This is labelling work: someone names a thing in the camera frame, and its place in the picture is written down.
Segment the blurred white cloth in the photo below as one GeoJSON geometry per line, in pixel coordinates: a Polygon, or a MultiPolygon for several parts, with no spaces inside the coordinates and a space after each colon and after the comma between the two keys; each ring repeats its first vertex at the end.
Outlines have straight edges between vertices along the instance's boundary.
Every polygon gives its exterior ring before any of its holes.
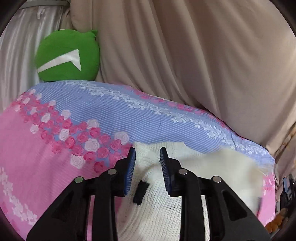
{"type": "MultiPolygon", "coordinates": [[[[159,163],[160,149],[165,146],[168,156],[179,160],[181,166],[199,177],[220,176],[255,213],[262,194],[264,174],[254,161],[233,150],[222,149],[201,154],[184,143],[163,142],[151,145],[134,143],[136,164],[131,190],[117,215],[118,238],[128,240],[179,240],[181,197],[171,198],[163,180],[159,163]],[[133,203],[139,181],[149,183],[141,205],[133,203]]],[[[210,240],[207,208],[203,201],[205,236],[210,240]]]]}
{"type": "Polygon", "coordinates": [[[40,41],[58,29],[62,6],[18,10],[0,37],[0,114],[17,96],[40,82],[35,54],[40,41]]]}

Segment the knitted fabric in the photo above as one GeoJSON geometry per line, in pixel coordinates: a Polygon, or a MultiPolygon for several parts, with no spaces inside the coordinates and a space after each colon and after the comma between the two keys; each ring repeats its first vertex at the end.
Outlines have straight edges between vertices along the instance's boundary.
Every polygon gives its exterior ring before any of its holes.
{"type": "MultiPolygon", "coordinates": [[[[257,211],[263,173],[253,160],[233,150],[223,149],[208,155],[190,149],[184,143],[163,142],[151,145],[134,143],[136,164],[131,190],[122,201],[117,215],[118,238],[122,241],[178,241],[181,225],[181,197],[171,198],[163,180],[159,163],[160,149],[199,177],[219,175],[252,211],[257,211]],[[133,203],[138,183],[149,183],[141,205],[133,203]]],[[[210,240],[205,199],[203,201],[206,240],[210,240]]]]}

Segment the round green cushion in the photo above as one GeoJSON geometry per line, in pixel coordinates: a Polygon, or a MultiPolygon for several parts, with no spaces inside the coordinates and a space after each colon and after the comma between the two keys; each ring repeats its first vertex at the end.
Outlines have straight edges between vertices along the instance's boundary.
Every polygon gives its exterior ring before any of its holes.
{"type": "Polygon", "coordinates": [[[44,81],[94,80],[100,65],[96,33],[65,29],[43,39],[36,54],[39,77],[44,81]]]}

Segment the silver screw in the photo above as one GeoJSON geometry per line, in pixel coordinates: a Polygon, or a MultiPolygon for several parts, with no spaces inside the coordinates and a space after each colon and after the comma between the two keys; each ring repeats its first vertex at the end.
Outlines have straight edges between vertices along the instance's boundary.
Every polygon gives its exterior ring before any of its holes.
{"type": "Polygon", "coordinates": [[[74,182],[76,182],[76,183],[81,183],[82,181],[83,181],[83,178],[82,177],[76,177],[74,179],[74,182]]]}
{"type": "Polygon", "coordinates": [[[187,171],[186,169],[184,169],[184,168],[181,168],[181,169],[179,170],[179,173],[180,173],[181,175],[186,175],[186,174],[188,173],[188,171],[187,171]]]}
{"type": "Polygon", "coordinates": [[[117,173],[117,171],[116,171],[116,169],[114,169],[114,168],[108,170],[108,174],[109,174],[109,175],[114,175],[114,174],[116,174],[116,173],[117,173]]]}
{"type": "Polygon", "coordinates": [[[222,181],[222,179],[219,176],[214,176],[213,181],[216,182],[216,183],[220,183],[222,181]]]}

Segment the gray strap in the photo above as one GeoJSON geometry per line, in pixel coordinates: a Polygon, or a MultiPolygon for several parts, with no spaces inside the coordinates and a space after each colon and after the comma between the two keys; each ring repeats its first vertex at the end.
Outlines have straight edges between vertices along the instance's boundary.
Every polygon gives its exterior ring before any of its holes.
{"type": "Polygon", "coordinates": [[[25,2],[20,9],[28,8],[28,7],[36,7],[36,6],[68,6],[69,3],[67,1],[59,1],[59,0],[35,0],[30,2],[25,2]]]}

